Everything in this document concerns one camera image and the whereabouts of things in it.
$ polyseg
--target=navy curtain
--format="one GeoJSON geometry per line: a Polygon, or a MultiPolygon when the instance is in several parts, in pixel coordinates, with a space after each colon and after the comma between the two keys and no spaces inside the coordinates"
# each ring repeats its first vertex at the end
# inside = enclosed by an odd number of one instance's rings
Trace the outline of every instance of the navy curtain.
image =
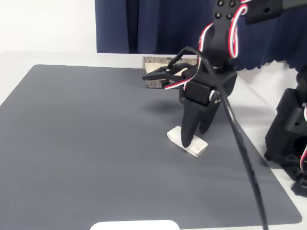
{"type": "MultiPolygon", "coordinates": [[[[95,0],[97,52],[176,54],[198,47],[212,21],[214,0],[95,0]]],[[[260,68],[286,60],[291,68],[307,64],[307,8],[253,25],[238,23],[238,69],[260,68]]]]}

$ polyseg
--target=white object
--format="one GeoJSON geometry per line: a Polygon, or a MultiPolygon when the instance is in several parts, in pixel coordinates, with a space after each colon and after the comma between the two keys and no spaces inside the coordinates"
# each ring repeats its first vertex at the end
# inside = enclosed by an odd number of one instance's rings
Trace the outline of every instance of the white object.
{"type": "Polygon", "coordinates": [[[0,0],[0,53],[96,53],[94,0],[0,0]]]}
{"type": "Polygon", "coordinates": [[[187,151],[188,153],[192,154],[194,157],[200,156],[208,147],[206,141],[203,141],[199,137],[193,137],[191,144],[185,148],[181,143],[181,127],[177,126],[173,128],[171,131],[167,133],[168,138],[174,142],[176,145],[187,151]]]}
{"type": "Polygon", "coordinates": [[[90,230],[179,230],[171,220],[99,222],[90,230]]]}
{"type": "MultiPolygon", "coordinates": [[[[6,52],[0,55],[0,104],[10,95],[33,65],[45,64],[142,69],[143,56],[145,55],[6,52]]],[[[174,57],[175,55],[150,56],[174,57]]],[[[266,151],[264,137],[276,116],[276,105],[286,88],[296,87],[296,74],[295,69],[289,69],[284,63],[275,61],[270,65],[263,66],[261,69],[256,68],[238,72],[235,88],[229,96],[229,101],[239,124],[262,157],[266,151]]],[[[267,162],[267,164],[302,216],[300,223],[270,225],[270,230],[306,230],[307,199],[294,194],[291,190],[294,181],[290,179],[279,165],[272,161],[267,162]]],[[[248,226],[235,229],[262,230],[262,227],[248,226]]]]}

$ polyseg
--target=white block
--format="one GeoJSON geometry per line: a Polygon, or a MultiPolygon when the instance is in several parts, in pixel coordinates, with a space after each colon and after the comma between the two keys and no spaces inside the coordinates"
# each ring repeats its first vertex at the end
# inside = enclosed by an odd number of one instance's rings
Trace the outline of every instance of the white block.
{"type": "Polygon", "coordinates": [[[180,146],[182,149],[184,149],[188,153],[192,154],[194,157],[200,156],[206,150],[208,146],[207,142],[203,141],[202,139],[194,135],[191,144],[187,148],[183,147],[181,143],[181,127],[180,126],[177,126],[173,128],[172,130],[170,130],[167,133],[167,136],[172,142],[180,146]]]}

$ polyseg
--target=gray mat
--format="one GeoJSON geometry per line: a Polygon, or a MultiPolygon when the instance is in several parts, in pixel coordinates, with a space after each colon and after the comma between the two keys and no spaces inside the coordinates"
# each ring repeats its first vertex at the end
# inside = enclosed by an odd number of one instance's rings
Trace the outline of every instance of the gray mat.
{"type": "MultiPolygon", "coordinates": [[[[223,109],[198,158],[172,143],[177,90],[141,69],[34,66],[0,107],[0,229],[88,230],[170,219],[181,229],[260,225],[223,109]]],[[[270,224],[301,221],[246,137],[270,224]]]]}

